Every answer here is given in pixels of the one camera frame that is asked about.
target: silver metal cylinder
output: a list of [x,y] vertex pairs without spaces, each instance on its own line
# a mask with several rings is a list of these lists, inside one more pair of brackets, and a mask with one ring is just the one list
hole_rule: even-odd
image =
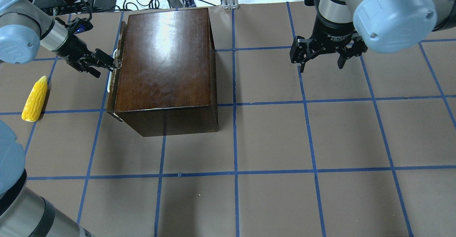
[[54,21],[51,31],[43,39],[41,39],[41,46],[49,51],[59,49],[63,43],[68,39],[68,30]]
[[[47,234],[40,231],[46,227],[50,227],[48,232],[45,231]],[[90,232],[25,186],[0,216],[0,236],[93,237]]]
[[335,23],[349,23],[353,21],[352,13],[347,5],[332,0],[320,0],[318,11],[325,19]]

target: brown wooden box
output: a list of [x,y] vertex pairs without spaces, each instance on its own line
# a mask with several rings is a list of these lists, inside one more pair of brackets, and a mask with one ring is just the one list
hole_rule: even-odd
[[108,112],[142,136],[218,130],[207,8],[131,15],[120,43]]

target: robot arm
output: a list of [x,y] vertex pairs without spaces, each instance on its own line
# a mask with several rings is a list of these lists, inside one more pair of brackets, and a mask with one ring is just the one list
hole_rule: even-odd
[[339,53],[339,68],[368,47],[393,53],[423,40],[431,31],[456,26],[455,0],[305,0],[315,6],[309,39],[297,36],[290,51],[301,64],[325,53]]
[[76,18],[70,25],[54,20],[28,0],[0,0],[0,60],[28,63],[36,57],[39,45],[62,57],[79,72],[95,77],[92,66],[114,69],[114,59],[100,49],[91,52],[75,33],[93,26],[88,19]]

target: blue tape line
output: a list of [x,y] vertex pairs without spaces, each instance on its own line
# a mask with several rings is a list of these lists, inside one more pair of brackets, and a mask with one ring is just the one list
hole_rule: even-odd
[[236,127],[236,56],[232,52],[233,59],[233,149],[234,149],[234,170],[238,171],[238,130]]
[[[394,167],[395,170],[433,170],[433,169],[456,169],[456,165],[428,165],[428,166],[405,166]],[[391,167],[380,168],[343,168],[343,169],[318,169],[318,172],[369,172],[389,171]],[[199,172],[199,173],[171,173],[171,174],[122,174],[122,175],[91,175],[90,179],[125,179],[125,178],[155,178],[155,177],[204,177],[219,175],[249,175],[249,174],[313,174],[313,169],[285,169],[285,170],[252,170],[252,171],[222,171],[222,172]],[[32,176],[28,180],[65,180],[85,179],[84,175],[71,176]]]
[[286,8],[288,9],[288,16],[290,18],[290,24],[291,24],[291,33],[293,35],[293,39],[295,39],[296,34],[295,34],[295,25],[293,24],[293,17],[291,16],[291,9],[290,9],[290,3],[286,2]]
[[181,173],[180,177],[194,177],[194,176],[215,176],[215,175],[235,175],[234,171],[222,172],[199,172],[199,173]]
[[38,59],[33,59],[34,61],[53,61],[56,58],[38,58]]
[[451,108],[450,108],[450,105],[448,104],[448,101],[446,100],[446,97],[445,97],[445,94],[443,93],[443,89],[442,87],[440,86],[440,83],[437,79],[437,76],[435,75],[435,72],[430,64],[430,61],[426,55],[426,52],[425,52],[425,49],[423,48],[423,45],[421,43],[420,44],[420,49],[421,49],[421,53],[423,53],[423,56],[425,57],[425,60],[426,60],[426,63],[429,67],[429,70],[432,74],[432,77],[434,78],[434,81],[435,81],[435,84],[437,85],[437,88],[439,89],[439,92],[440,92],[440,95],[441,95],[441,98],[443,99],[443,102],[445,103],[445,106],[446,106],[446,110],[448,110],[448,114],[450,114],[450,118],[451,118],[451,121],[453,122],[453,126],[454,128],[456,128],[456,120],[455,120],[455,117],[453,115],[453,112],[451,111]]
[[[166,136],[163,136],[163,141],[161,143],[160,175],[163,175],[163,165],[165,163],[165,147],[166,147]],[[156,207],[155,207],[154,237],[157,237],[157,234],[158,234],[158,218],[159,218],[159,215],[160,215],[160,200],[161,200],[161,183],[162,183],[162,180],[163,180],[163,177],[159,177],[158,178],[157,203],[156,203]]]
[[0,112],[0,115],[21,115],[22,112]]
[[[291,30],[293,31],[293,38],[295,35],[295,28],[293,25],[293,17],[291,16],[291,11],[290,11],[290,3],[286,3],[286,6],[288,8],[288,16],[290,17],[290,24],[291,24]],[[320,215],[320,224],[321,224],[321,234],[323,237],[326,237],[326,229],[325,229],[325,221],[323,217],[323,207],[321,205],[321,195],[320,195],[320,184],[318,182],[318,169],[316,167],[316,161],[315,161],[315,152],[314,152],[314,147],[313,147],[313,141],[312,141],[312,132],[311,132],[311,126],[309,122],[309,113],[307,109],[307,100],[306,100],[306,93],[304,92],[304,85],[302,82],[302,75],[299,72],[299,66],[296,67],[298,77],[299,77],[299,84],[301,88],[301,95],[302,95],[302,100],[303,105],[304,105],[304,116],[306,118],[306,127],[307,127],[307,136],[309,138],[309,146],[311,150],[311,158],[312,158],[312,169],[314,173],[314,180],[315,180],[315,192],[316,192],[316,199],[317,199],[317,204],[318,204],[318,213]]]
[[421,43],[429,43],[429,42],[451,42],[456,41],[456,38],[450,39],[429,39],[429,40],[422,40]]
[[371,98],[351,98],[351,99],[315,99],[306,101],[307,103],[316,102],[360,102],[360,101],[371,101]]
[[368,72],[367,72],[367,69],[366,69],[366,65],[364,63],[364,59],[363,59],[362,55],[360,56],[360,59],[361,59],[361,65],[363,65],[364,75],[366,76],[366,81],[368,83],[369,92],[370,92],[371,97],[372,97],[372,102],[373,102],[373,106],[374,106],[374,109],[375,109],[375,114],[377,114],[378,125],[380,126],[380,131],[382,133],[383,142],[385,144],[386,154],[387,154],[388,160],[389,160],[389,166],[391,167],[391,172],[393,173],[394,184],[396,185],[396,190],[397,190],[398,197],[399,197],[399,203],[400,203],[400,206],[402,208],[402,213],[404,214],[404,219],[405,219],[405,224],[407,226],[407,231],[409,232],[409,236],[412,237],[413,233],[412,233],[412,227],[410,226],[409,216],[407,215],[407,211],[405,209],[404,199],[402,198],[402,192],[400,190],[398,177],[397,177],[397,174],[396,174],[396,170],[394,169],[393,158],[391,157],[391,152],[389,150],[388,140],[386,139],[386,134],[385,134],[385,130],[383,128],[382,119],[380,117],[380,112],[378,111],[377,102],[376,102],[376,99],[375,99],[375,95],[373,93],[372,85],[370,83],[369,75],[368,75]]
[[456,169],[456,165],[408,166],[408,167],[395,167],[394,169],[396,169],[396,170]]
[[270,47],[245,47],[232,49],[216,49],[216,52],[231,52],[231,51],[251,51],[251,50],[271,50],[271,49],[290,49],[291,46],[270,46]]
[[73,179],[85,179],[82,175],[69,175],[69,176],[29,176],[27,180],[73,180]]
[[318,172],[369,172],[369,171],[388,171],[390,167],[382,168],[353,168],[353,169],[318,169]]
[[[445,96],[446,98],[456,98],[456,95]],[[391,100],[404,100],[404,99],[440,99],[442,96],[412,96],[412,97],[381,97],[375,98],[376,101],[391,101]],[[307,103],[324,103],[324,102],[360,102],[372,101],[371,98],[350,98],[350,99],[315,99],[308,100]],[[241,102],[236,103],[236,106],[250,106],[250,105],[269,105],[269,104],[300,104],[303,101],[279,101],[279,102]],[[232,107],[232,103],[220,103],[218,107]],[[105,112],[106,109],[81,109],[81,110],[46,110],[43,114],[51,113],[80,113],[80,112]],[[0,115],[21,115],[22,112],[0,112]]]
[[236,237],[241,235],[240,227],[239,227],[239,180],[238,175],[234,176],[234,203],[236,204],[235,207],[235,214],[236,214]]
[[44,114],[56,113],[81,113],[81,112],[100,112],[100,109],[85,109],[85,110],[46,110]]
[[231,38],[232,38],[232,46],[231,48],[234,49],[236,47],[236,42],[235,42],[235,37],[234,37],[234,11],[235,10],[231,10]]
[[[51,81],[52,73],[54,72],[54,68],[55,68],[56,63],[57,63],[57,57],[58,57],[58,56],[56,55],[55,58],[54,58],[54,63],[52,64],[51,72],[49,73],[49,77],[47,78],[47,84],[49,84],[50,81]],[[31,128],[30,135],[29,135],[29,138],[28,138],[28,140],[27,140],[27,145],[26,145],[26,148],[25,148],[25,150],[24,150],[24,153],[25,153],[26,156],[27,156],[28,149],[29,149],[29,147],[30,147],[31,140],[32,140],[32,138],[33,138],[33,134],[35,133],[35,128],[36,128],[36,121],[33,122],[33,126],[32,126],[32,128]]]
[[301,104],[303,101],[282,101],[282,102],[241,102],[236,103],[240,106],[249,106],[249,105],[270,105],[270,104]]
[[24,150],[24,153],[25,153],[26,156],[27,156],[28,149],[29,149],[29,147],[30,147],[30,142],[31,142],[31,139],[32,139],[32,137],[33,137],[33,133],[35,132],[35,127],[36,127],[36,121],[33,122],[33,126],[31,127],[29,139],[27,140],[27,145],[26,145],[26,148],[25,148],[25,150]]
[[[120,26],[122,24],[123,17],[124,17],[124,12],[122,11],[122,13],[120,14],[119,27],[117,28],[117,37],[115,39],[113,53],[114,53],[114,51],[116,49],[117,42],[119,40]],[[96,149],[96,146],[97,146],[98,135],[100,133],[101,120],[103,118],[104,102],[106,100],[106,94],[108,92],[107,91],[108,80],[109,80],[109,74],[107,74],[107,76],[106,76],[106,82],[105,82],[105,85],[104,85],[103,98],[101,100],[100,115],[98,117],[98,123],[97,123],[97,128],[96,128],[96,131],[95,131],[95,137],[93,138],[92,151],[90,153],[90,159],[89,159],[89,162],[88,162],[87,173],[86,173],[86,177],[85,177],[85,181],[84,181],[83,193],[82,193],[82,196],[81,196],[81,203],[79,205],[78,219],[76,221],[78,224],[81,222],[81,216],[82,216],[83,207],[84,207],[85,195],[86,195],[86,192],[87,192],[87,185],[88,185],[88,181],[90,179],[90,171],[92,170],[93,157],[95,156],[95,149]]]
[[253,170],[239,171],[238,174],[303,174],[313,173],[313,169],[285,169],[285,170]]
[[392,100],[402,100],[402,99],[439,99],[441,96],[411,96],[411,97],[384,97],[384,98],[375,98],[376,101],[392,101]]
[[163,177],[163,175],[160,175],[160,174],[91,175],[89,177],[89,179],[125,179],[125,178],[154,178],[154,177]]
[[[234,153],[234,172],[235,174],[238,171],[238,130],[236,127],[236,56],[235,56],[235,19],[234,11],[231,10],[231,33],[233,37],[233,51],[232,53],[232,73],[233,73],[233,153]],[[239,184],[238,184],[238,175],[234,176],[234,204],[235,204],[235,216],[236,216],[236,237],[240,236],[239,230]]]
[[51,72],[49,73],[49,77],[47,78],[47,84],[49,84],[51,82],[52,75],[54,74],[54,70],[56,68],[57,59],[58,59],[58,56],[56,55],[54,58],[54,64],[52,64]]

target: corn cob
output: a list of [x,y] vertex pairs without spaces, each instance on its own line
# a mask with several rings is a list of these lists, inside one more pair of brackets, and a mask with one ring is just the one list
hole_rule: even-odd
[[28,122],[35,122],[41,114],[41,109],[44,104],[44,98],[47,93],[47,77],[42,76],[33,86],[27,99],[24,110],[22,111],[22,119]]

